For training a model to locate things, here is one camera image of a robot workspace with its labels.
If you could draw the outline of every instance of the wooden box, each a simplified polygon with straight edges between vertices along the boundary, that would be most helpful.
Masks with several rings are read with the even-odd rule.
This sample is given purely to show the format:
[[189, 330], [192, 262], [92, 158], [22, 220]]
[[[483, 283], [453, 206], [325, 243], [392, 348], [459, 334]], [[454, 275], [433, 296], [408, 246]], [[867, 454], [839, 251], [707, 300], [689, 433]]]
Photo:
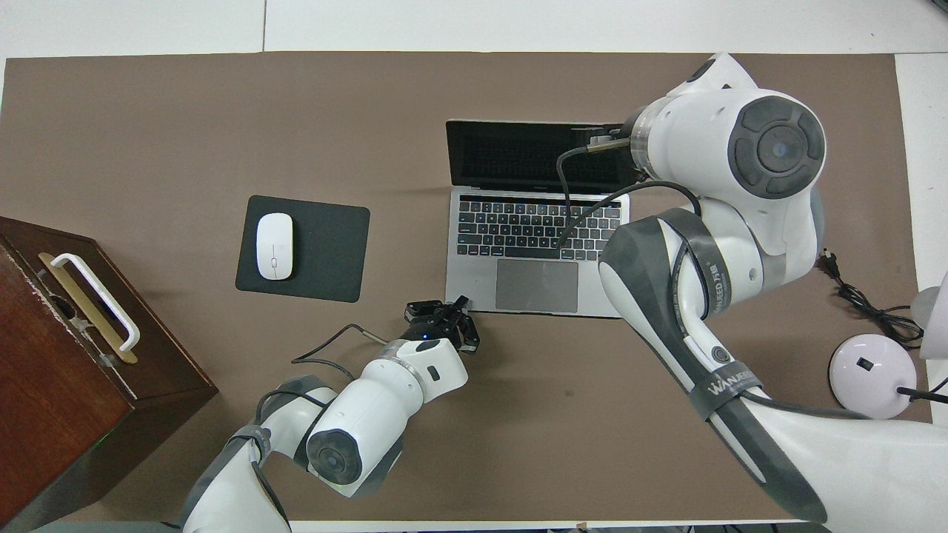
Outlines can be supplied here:
[[0, 217], [0, 528], [97, 501], [216, 393], [95, 241]]

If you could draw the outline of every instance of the table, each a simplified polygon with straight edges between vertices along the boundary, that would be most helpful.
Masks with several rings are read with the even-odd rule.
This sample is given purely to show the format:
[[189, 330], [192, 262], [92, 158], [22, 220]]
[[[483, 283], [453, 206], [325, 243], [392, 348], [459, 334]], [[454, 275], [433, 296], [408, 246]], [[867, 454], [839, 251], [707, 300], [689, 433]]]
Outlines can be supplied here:
[[[397, 335], [406, 302], [443, 296], [445, 120], [616, 121], [704, 59], [360, 52], [10, 60], [0, 210], [96, 235], [221, 390], [83, 516], [173, 520], [257, 398], [301, 371], [290, 358], [347, 322]], [[738, 60], [761, 86], [799, 98], [824, 122], [827, 243], [848, 280], [880, 301], [910, 300], [915, 272], [904, 148], [892, 141], [902, 138], [893, 58]], [[358, 303], [234, 288], [244, 209], [255, 193], [371, 210]], [[679, 203], [649, 191], [633, 209], [644, 215]], [[829, 406], [833, 348], [873, 331], [847, 314], [832, 287], [813, 273], [710, 325], [769, 394]], [[412, 419], [406, 453], [380, 497], [343, 502], [288, 460], [271, 459], [267, 477], [289, 516], [788, 518], [623, 322], [475, 320], [483, 345], [468, 361], [471, 381]], [[375, 351], [346, 338], [327, 355], [357, 369]], [[929, 413], [919, 404], [906, 415]], [[712, 486], [727, 498], [706, 498]]]

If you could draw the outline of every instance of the mouse pad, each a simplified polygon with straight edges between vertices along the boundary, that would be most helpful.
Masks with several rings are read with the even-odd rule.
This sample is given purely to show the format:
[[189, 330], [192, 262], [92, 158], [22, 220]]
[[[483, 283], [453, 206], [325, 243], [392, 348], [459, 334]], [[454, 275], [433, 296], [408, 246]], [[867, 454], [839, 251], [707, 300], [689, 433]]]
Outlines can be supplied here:
[[[257, 268], [257, 223], [272, 212], [293, 219], [293, 271], [279, 281], [267, 280]], [[366, 208], [251, 196], [235, 284], [253, 292], [357, 302], [368, 238]]]

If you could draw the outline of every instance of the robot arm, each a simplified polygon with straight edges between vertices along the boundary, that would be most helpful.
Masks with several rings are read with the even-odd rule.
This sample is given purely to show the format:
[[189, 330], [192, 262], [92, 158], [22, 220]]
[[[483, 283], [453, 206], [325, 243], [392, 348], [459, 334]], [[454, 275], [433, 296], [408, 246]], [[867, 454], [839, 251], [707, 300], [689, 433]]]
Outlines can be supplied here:
[[[670, 210], [620, 228], [600, 259], [606, 293], [795, 517], [839, 531], [940, 529], [948, 431], [787, 410], [703, 322], [809, 271], [821, 226], [812, 191], [825, 155], [822, 128], [802, 103], [748, 84], [746, 73], [721, 88], [724, 71], [739, 65], [726, 55], [712, 61], [638, 112], [631, 137], [636, 164], [700, 194], [702, 216]], [[702, 89], [686, 86], [712, 73]], [[752, 144], [742, 149], [744, 140]], [[750, 154], [743, 162], [741, 150]]]
[[456, 303], [410, 303], [402, 338], [385, 345], [359, 379], [337, 395], [315, 376], [295, 377], [262, 398], [253, 423], [230, 438], [191, 490], [180, 523], [186, 532], [290, 531], [260, 471], [282, 453], [347, 497], [372, 494], [402, 450], [408, 419], [467, 382], [458, 351], [480, 343]]

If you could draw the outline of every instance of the white mouse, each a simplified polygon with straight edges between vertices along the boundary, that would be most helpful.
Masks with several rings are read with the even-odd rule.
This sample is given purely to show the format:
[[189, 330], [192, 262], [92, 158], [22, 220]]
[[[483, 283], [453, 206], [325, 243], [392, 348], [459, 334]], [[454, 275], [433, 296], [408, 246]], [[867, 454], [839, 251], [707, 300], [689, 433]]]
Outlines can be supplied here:
[[285, 212], [265, 214], [257, 223], [257, 269], [274, 281], [293, 273], [293, 219]]
[[908, 407], [899, 387], [914, 389], [912, 358], [882, 335], [857, 335], [840, 344], [829, 362], [829, 386], [843, 407], [873, 418], [891, 418]]

